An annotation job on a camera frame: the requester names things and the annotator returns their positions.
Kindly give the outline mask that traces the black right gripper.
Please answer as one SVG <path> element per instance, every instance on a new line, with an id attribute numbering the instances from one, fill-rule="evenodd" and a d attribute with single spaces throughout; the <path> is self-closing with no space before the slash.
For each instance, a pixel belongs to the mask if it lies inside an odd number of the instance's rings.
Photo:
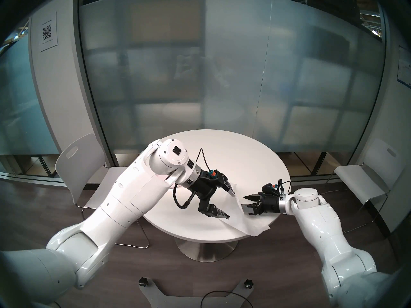
<path id="1" fill-rule="evenodd" d="M 273 195 L 266 193 L 251 194 L 244 196 L 244 199 L 256 202 L 251 204 L 241 204 L 241 208 L 246 215 L 261 215 L 263 213 L 286 214 L 286 194 Z"/>

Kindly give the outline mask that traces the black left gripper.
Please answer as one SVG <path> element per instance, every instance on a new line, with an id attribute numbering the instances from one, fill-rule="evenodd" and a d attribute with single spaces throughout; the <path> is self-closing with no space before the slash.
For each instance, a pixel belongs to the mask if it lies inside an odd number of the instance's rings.
<path id="1" fill-rule="evenodd" d="M 200 172 L 194 180 L 187 180 L 187 189 L 199 198 L 198 211 L 208 217 L 229 219 L 230 216 L 210 203 L 211 197 L 218 188 L 222 188 L 230 195 L 235 192 L 228 179 L 221 172 Z"/>

